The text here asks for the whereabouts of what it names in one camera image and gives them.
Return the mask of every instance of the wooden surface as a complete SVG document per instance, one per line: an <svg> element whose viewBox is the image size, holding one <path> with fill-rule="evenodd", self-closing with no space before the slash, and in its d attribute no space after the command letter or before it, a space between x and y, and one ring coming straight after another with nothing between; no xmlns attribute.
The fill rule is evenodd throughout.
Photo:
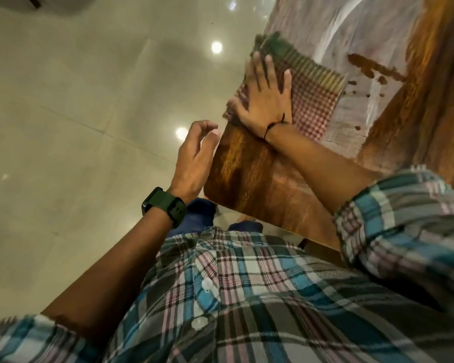
<svg viewBox="0 0 454 363"><path fill-rule="evenodd" d="M426 163L454 184L454 0L277 0L275 30L349 81L323 145L385 172ZM205 193L339 248L299 174L240 125L227 126Z"/></svg>

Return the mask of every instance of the forearm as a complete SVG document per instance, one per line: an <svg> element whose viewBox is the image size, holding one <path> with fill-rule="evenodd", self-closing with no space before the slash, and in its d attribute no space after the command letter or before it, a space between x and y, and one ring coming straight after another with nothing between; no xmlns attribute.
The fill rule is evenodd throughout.
<svg viewBox="0 0 454 363"><path fill-rule="evenodd" d="M289 158L330 213L379 178L352 160L307 139L292 125L276 125L266 140Z"/></svg>
<svg viewBox="0 0 454 363"><path fill-rule="evenodd" d="M131 306L173 222L152 207L42 313L102 347Z"/></svg>

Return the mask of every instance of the red checkered cloth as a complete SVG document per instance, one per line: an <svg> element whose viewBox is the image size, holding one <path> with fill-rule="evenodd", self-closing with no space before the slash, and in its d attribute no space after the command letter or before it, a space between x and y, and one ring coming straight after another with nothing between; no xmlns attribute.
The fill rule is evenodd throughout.
<svg viewBox="0 0 454 363"><path fill-rule="evenodd" d="M256 36L254 51L260 51L263 58L267 54L272 56L277 80L281 85L284 71L291 69L293 125L304 136L315 141L321 140L345 86L343 75L300 54L279 36L279 32L270 36ZM249 93L245 81L235 95L240 98L244 107L248 108ZM223 115L228 120L234 116L236 113L229 107Z"/></svg>

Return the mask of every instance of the black smartwatch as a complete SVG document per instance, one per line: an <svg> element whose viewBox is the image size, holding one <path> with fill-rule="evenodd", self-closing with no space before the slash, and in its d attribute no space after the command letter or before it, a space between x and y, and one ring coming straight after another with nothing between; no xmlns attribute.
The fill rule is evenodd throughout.
<svg viewBox="0 0 454 363"><path fill-rule="evenodd" d="M167 213L170 219L173 220L174 228L180 225L187 213L187 207L183 200L163 191L161 187L155 188L146 200L143 201L143 204L141 204L141 213L145 215L152 206L159 207Z"/></svg>

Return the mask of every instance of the rolled-up sleeve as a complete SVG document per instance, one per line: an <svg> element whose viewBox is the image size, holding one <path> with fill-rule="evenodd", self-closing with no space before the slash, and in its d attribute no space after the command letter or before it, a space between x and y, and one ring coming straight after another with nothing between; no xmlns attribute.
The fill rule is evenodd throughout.
<svg viewBox="0 0 454 363"><path fill-rule="evenodd" d="M0 362L94 363L99 351L42 315L0 321Z"/></svg>
<svg viewBox="0 0 454 363"><path fill-rule="evenodd" d="M335 214L347 265L381 280L410 280L454 307L454 190L412 168L364 189Z"/></svg>

